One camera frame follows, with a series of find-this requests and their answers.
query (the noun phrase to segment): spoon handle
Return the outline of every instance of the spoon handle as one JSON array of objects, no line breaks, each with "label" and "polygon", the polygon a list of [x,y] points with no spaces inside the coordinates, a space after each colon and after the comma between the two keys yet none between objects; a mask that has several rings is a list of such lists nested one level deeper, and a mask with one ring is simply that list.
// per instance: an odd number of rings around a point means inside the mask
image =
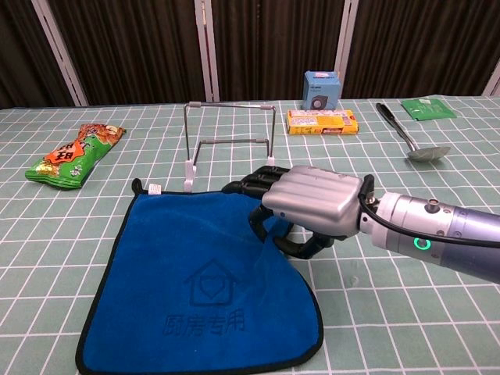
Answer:
[{"label": "spoon handle", "polygon": [[417,150],[417,147],[415,145],[415,142],[413,142],[412,138],[409,137],[409,135],[403,130],[403,128],[398,124],[396,121],[394,115],[392,112],[389,110],[389,108],[382,103],[377,103],[375,105],[377,107],[378,112],[382,115],[383,118],[386,119],[386,121],[391,125],[393,128],[396,129],[396,131],[399,134],[399,137],[403,138],[408,145],[409,149],[412,151]]}]

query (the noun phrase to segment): blue microfiber cloth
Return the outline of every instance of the blue microfiber cloth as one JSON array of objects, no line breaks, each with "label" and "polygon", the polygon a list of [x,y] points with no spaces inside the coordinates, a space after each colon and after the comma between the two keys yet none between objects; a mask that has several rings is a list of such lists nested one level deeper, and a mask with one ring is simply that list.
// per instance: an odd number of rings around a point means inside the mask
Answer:
[{"label": "blue microfiber cloth", "polygon": [[96,373],[258,373],[305,362],[323,324],[313,293],[239,194],[136,193],[77,349]]}]

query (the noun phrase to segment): green indicator light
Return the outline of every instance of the green indicator light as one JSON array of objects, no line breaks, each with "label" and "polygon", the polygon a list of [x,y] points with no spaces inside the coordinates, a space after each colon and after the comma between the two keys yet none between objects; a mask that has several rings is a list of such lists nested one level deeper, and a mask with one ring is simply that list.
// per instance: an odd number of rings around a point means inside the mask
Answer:
[{"label": "green indicator light", "polygon": [[422,251],[426,251],[426,250],[429,250],[430,249],[430,241],[429,240],[421,240],[420,238],[415,238],[415,240],[413,240],[413,244],[415,245],[416,248],[418,248],[419,250],[422,250]]}]

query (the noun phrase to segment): black cable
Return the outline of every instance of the black cable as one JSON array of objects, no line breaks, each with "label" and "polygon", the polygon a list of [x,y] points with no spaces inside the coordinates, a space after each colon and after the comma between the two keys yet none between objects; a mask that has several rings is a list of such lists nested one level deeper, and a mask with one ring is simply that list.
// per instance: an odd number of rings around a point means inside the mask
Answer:
[{"label": "black cable", "polygon": [[363,186],[361,187],[361,192],[358,194],[358,198],[359,198],[359,204],[361,205],[361,210],[366,215],[371,217],[382,227],[386,227],[387,229],[393,230],[394,232],[404,234],[405,236],[421,238],[423,240],[429,240],[429,241],[445,242],[447,244],[454,244],[454,245],[479,246],[482,248],[500,248],[500,242],[497,241],[477,240],[474,238],[444,237],[444,236],[442,237],[442,236],[437,236],[436,234],[417,232],[415,230],[410,230],[400,227],[398,225],[394,225],[390,221],[387,221],[386,219],[378,216],[366,204],[366,193],[363,192]]}]

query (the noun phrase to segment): metal spoon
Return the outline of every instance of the metal spoon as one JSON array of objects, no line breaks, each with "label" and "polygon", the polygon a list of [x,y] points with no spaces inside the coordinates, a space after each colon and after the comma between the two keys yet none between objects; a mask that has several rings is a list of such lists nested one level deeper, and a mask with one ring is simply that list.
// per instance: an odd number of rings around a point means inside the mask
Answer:
[{"label": "metal spoon", "polygon": [[398,124],[389,108],[382,103],[377,103],[375,106],[377,107],[377,110],[382,115],[382,117],[385,118],[389,123],[389,125],[396,129],[399,137],[405,140],[406,144],[411,150],[406,154],[408,156],[408,159],[414,160],[416,162],[431,162],[445,156],[448,151],[450,151],[450,148],[447,146],[417,148],[413,139],[410,138],[409,135]]}]

